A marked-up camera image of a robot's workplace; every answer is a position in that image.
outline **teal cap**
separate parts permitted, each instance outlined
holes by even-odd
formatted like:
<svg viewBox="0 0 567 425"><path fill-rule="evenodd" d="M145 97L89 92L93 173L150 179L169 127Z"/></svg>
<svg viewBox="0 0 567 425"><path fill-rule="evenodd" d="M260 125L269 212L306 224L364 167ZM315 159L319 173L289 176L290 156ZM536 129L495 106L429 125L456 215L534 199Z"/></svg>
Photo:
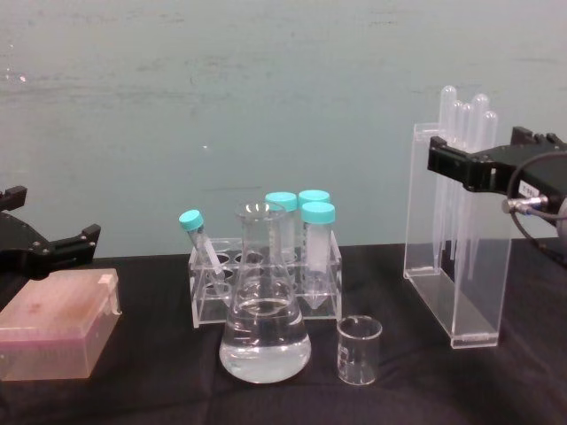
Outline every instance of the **teal cap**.
<svg viewBox="0 0 567 425"><path fill-rule="evenodd" d="M329 192L324 190L303 190L299 193L299 207L307 202L330 202Z"/></svg>
<svg viewBox="0 0 567 425"><path fill-rule="evenodd" d="M179 222L181 223L181 227L188 232L197 230L205 224L205 220L203 220L203 216L199 210L189 210L184 212L179 216Z"/></svg>
<svg viewBox="0 0 567 425"><path fill-rule="evenodd" d="M275 202L285 208L288 213L298 209L298 197L291 192L271 192L266 195L266 201Z"/></svg>
<svg viewBox="0 0 567 425"><path fill-rule="evenodd" d="M309 224L335 222L335 207L325 202L307 202L301 206L301 219Z"/></svg>

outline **black cable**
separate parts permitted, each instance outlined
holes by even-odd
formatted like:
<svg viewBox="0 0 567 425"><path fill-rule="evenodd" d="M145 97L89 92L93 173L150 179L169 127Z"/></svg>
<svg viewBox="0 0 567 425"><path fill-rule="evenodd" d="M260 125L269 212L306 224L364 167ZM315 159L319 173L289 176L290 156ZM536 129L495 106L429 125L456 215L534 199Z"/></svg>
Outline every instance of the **black cable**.
<svg viewBox="0 0 567 425"><path fill-rule="evenodd" d="M510 176L510 180L508 182L508 190L506 190L506 195L508 197L508 200L513 199L512 196L514 194L514 188L516 187L516 182L520 173L522 173L528 166L531 166L537 162L541 162L551 158L567 158L567 151L542 153L540 155L536 155L535 157L531 157L530 159L520 164L516 168L516 170L514 170L514 173L512 173L512 175ZM544 243L541 243L532 235L530 235L528 231L524 228L524 226L522 226L520 221L517 219L516 211L514 210L510 211L510 216L512 218L512 221L514 221L514 224L516 225L517 229L520 231L520 233L524 235L524 237L528 241L530 241L538 250L540 250L541 253L543 253L549 259L552 259L555 263L558 263L559 265L567 268L567 261L565 260L564 255L561 254L560 252L550 250ZM549 214L549 217L553 217L550 220L565 220L565 217L554 214Z"/></svg>

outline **acrylic holder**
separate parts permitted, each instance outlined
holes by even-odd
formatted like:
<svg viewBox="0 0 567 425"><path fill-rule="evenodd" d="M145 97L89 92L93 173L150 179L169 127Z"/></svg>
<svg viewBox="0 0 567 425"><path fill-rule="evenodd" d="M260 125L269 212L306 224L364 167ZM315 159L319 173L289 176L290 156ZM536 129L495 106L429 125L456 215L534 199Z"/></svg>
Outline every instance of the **acrylic holder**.
<svg viewBox="0 0 567 425"><path fill-rule="evenodd" d="M311 309L305 300L305 294L301 290L303 264L300 260L287 264L304 320L333 319L338 321L341 319L342 259L338 250L337 240L332 232L330 239L329 267L332 280L325 291L315 294L316 296L325 297L325 300L316 310ZM232 290L236 286L239 260L242 252L242 239L220 238L211 239L211 242L222 263L226 279L224 283L215 285L209 277L209 269L201 264L197 252L193 248L189 259L189 278L194 328L207 323L223 323L226 320ZM296 247L296 259L300 258L300 248Z"/></svg>
<svg viewBox="0 0 567 425"><path fill-rule="evenodd" d="M0 312L0 379L87 378L120 317L114 269L29 281Z"/></svg>
<svg viewBox="0 0 567 425"><path fill-rule="evenodd" d="M403 274L447 332L453 348L494 346L508 271L509 216L501 211L502 196L468 192L460 183L427 169L435 135L439 135L438 123L416 124ZM455 208L458 213L447 213ZM446 219L440 225L452 227L453 237L442 236L436 242L434 233L442 217Z"/></svg>

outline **clear liquid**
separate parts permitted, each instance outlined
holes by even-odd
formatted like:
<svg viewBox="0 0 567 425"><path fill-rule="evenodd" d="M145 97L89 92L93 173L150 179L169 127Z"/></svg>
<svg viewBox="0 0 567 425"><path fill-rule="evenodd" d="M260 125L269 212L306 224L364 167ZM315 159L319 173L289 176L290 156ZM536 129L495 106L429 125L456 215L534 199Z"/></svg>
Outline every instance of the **clear liquid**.
<svg viewBox="0 0 567 425"><path fill-rule="evenodd" d="M219 354L223 366L243 381L276 383L294 376L311 356L297 302L260 298L233 307Z"/></svg>

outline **painted wall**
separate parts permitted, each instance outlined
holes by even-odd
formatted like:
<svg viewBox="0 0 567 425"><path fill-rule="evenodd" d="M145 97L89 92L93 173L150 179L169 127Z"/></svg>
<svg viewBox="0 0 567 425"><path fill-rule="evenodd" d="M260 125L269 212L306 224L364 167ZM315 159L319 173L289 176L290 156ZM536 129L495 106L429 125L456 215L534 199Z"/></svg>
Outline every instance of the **painted wall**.
<svg viewBox="0 0 567 425"><path fill-rule="evenodd" d="M200 208L327 189L341 244L405 237L415 122L484 92L567 138L563 0L0 0L0 186L50 238L103 227L98 256L190 247Z"/></svg>

